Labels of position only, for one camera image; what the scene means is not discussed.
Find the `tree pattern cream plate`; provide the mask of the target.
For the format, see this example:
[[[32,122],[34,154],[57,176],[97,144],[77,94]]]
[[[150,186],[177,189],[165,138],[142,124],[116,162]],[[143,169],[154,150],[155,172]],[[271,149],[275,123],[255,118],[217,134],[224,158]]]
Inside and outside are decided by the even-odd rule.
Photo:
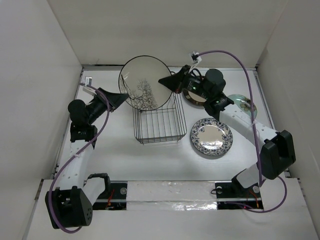
[[[153,111],[170,99],[172,91],[158,83],[171,76],[170,69],[160,59],[136,56],[125,63],[119,73],[118,87],[122,94],[128,94],[126,102],[140,111]]]

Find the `teal flower plate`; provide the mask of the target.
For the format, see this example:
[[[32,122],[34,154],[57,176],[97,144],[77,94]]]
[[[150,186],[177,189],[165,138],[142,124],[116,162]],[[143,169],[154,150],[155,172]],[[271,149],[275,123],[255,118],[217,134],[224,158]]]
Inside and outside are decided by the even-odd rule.
[[[241,94],[231,94],[227,97],[231,99],[243,112],[251,116],[251,100],[248,97]]]

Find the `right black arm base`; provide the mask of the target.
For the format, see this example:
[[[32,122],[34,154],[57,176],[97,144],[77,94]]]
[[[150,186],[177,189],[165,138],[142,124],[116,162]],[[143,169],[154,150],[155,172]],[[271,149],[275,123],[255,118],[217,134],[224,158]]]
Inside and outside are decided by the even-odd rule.
[[[256,183],[249,188],[236,188],[231,181],[218,181],[210,192],[216,198],[261,198],[259,185]],[[264,208],[262,200],[256,201],[217,201],[218,210],[262,210]]]

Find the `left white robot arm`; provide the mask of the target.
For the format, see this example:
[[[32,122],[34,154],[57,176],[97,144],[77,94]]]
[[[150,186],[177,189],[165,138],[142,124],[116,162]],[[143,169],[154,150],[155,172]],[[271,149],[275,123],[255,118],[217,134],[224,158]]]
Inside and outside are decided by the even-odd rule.
[[[75,234],[89,226],[93,218],[93,205],[100,198],[112,197],[107,173],[86,175],[98,136],[94,122],[102,115],[107,117],[122,105],[129,95],[93,88],[89,103],[81,99],[71,101],[67,107],[70,124],[69,159],[61,166],[45,195],[45,204],[54,229]]]

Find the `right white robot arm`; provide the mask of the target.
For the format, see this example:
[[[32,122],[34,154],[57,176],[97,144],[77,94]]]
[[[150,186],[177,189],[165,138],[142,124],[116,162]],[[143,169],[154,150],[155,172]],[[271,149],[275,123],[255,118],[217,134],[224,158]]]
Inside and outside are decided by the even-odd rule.
[[[296,162],[293,136],[287,130],[276,131],[249,117],[223,90],[226,81],[221,71],[211,68],[204,77],[195,77],[185,65],[158,83],[174,93],[190,91],[205,99],[205,111],[217,121],[233,128],[256,147],[258,160],[232,178],[231,191],[242,197],[249,188],[265,179],[274,180]]]

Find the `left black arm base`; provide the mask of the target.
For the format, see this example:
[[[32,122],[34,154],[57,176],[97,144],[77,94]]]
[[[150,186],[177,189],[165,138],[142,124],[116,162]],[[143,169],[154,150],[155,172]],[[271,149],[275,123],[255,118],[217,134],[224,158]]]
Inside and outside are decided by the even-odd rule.
[[[121,211],[127,209],[127,181],[112,181],[110,190],[99,195],[93,210]]]

